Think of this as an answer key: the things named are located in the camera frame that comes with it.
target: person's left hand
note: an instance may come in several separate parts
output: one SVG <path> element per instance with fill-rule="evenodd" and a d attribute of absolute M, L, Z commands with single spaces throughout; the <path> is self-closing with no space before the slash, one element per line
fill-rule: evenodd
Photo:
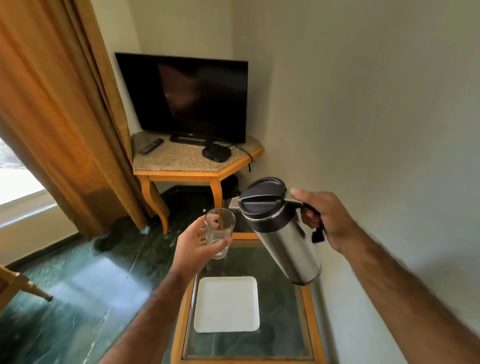
<path fill-rule="evenodd" d="M 218 215 L 209 215 L 213 219 Z M 195 220 L 177 240 L 175 255 L 173 256 L 171 272 L 176 272 L 187 285 L 195 274 L 200 272 L 210 258 L 220 253 L 232 242 L 231 238 L 224 239 L 214 244 L 205 245 L 201 238 L 205 234 L 205 215 Z"/>

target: thermos handle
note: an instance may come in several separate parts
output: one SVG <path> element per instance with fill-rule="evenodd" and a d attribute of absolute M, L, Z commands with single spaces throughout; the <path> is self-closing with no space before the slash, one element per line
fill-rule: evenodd
<path fill-rule="evenodd" d="M 309 209 L 312 211 L 315 215 L 320 215 L 320 212 L 318 212 L 313 206 L 304 203 L 303 207 Z M 320 220 L 320 226 L 315 229 L 315 231 L 312 233 L 312 243 L 321 243 L 325 241 L 325 235 L 324 235 L 324 223 L 322 220 Z"/>

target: remote control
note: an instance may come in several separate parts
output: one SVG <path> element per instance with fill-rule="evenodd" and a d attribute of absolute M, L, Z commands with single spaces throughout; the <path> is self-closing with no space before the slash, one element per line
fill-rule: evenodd
<path fill-rule="evenodd" d="M 142 154 L 148 154 L 150 153 L 152 150 L 154 150 L 156 147 L 158 147 L 159 145 L 161 145 L 163 143 L 163 139 L 155 139 L 154 141 L 152 141 L 149 145 L 147 145 L 145 148 L 143 148 L 142 150 L 140 150 L 140 153 Z"/>

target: stainless steel carafe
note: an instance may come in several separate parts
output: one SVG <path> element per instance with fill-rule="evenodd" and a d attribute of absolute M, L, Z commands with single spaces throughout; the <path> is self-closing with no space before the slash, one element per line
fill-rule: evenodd
<path fill-rule="evenodd" d="M 256 232 L 270 255 L 287 278 L 295 284 L 306 285 L 320 273 L 312 243 L 325 240 L 323 226 L 312 238 L 299 225 L 297 208 L 308 204 L 292 198 L 283 181 L 275 177 L 261 178 L 232 198 L 229 208 L 240 210 Z"/>

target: glass top table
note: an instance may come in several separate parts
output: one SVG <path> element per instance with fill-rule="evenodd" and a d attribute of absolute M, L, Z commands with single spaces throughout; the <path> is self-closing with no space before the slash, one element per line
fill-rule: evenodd
<path fill-rule="evenodd" d="M 197 288 L 203 277 L 252 276 L 257 280 L 260 327 L 253 332 L 198 333 L 193 328 Z M 262 360 L 314 362 L 311 322 L 305 309 L 305 290 L 292 284 L 276 265 L 259 240 L 234 240 L 228 254 L 220 260 L 210 260 L 191 283 L 191 296 L 184 298 L 188 315 L 184 314 L 184 336 L 177 342 L 177 361 Z M 171 363 L 175 363 L 172 348 Z"/>

